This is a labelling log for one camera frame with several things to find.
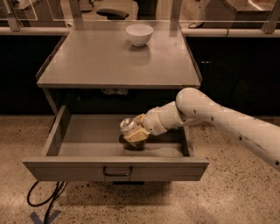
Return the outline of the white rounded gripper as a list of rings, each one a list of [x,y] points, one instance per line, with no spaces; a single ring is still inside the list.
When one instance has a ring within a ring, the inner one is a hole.
[[[134,121],[143,127],[132,127],[123,131],[124,139],[129,143],[144,141],[149,134],[159,136],[167,132],[160,120],[160,107],[150,109],[145,115],[136,116]]]

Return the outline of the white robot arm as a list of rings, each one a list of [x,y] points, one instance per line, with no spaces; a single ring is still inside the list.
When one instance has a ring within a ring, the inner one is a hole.
[[[122,120],[120,131],[128,143],[138,147],[150,135],[160,136],[197,121],[211,123],[280,171],[280,127],[223,107],[195,88],[184,88],[175,101]]]

